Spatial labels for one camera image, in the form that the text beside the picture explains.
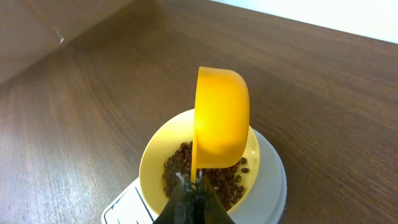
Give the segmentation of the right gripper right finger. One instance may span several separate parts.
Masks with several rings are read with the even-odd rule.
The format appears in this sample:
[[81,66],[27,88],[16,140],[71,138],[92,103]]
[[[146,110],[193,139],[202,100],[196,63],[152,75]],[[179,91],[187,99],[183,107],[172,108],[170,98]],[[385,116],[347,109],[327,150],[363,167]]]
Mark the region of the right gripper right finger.
[[193,198],[194,224],[234,224],[216,195],[209,179],[199,173]]

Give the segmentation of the yellow measuring scoop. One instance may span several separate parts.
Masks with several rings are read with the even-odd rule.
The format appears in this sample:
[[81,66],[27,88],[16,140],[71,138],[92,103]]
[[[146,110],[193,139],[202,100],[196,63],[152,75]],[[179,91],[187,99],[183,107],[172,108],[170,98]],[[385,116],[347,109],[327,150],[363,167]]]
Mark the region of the yellow measuring scoop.
[[227,168],[244,153],[249,129],[249,93],[232,70],[200,67],[195,95],[191,181],[197,169]]

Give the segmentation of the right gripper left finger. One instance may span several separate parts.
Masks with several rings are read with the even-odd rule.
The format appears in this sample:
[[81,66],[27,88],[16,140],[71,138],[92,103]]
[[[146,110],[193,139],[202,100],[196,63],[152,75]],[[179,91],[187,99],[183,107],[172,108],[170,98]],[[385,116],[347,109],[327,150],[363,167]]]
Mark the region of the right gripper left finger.
[[172,191],[171,197],[154,224],[194,224],[196,185],[188,175],[176,173],[179,181]]

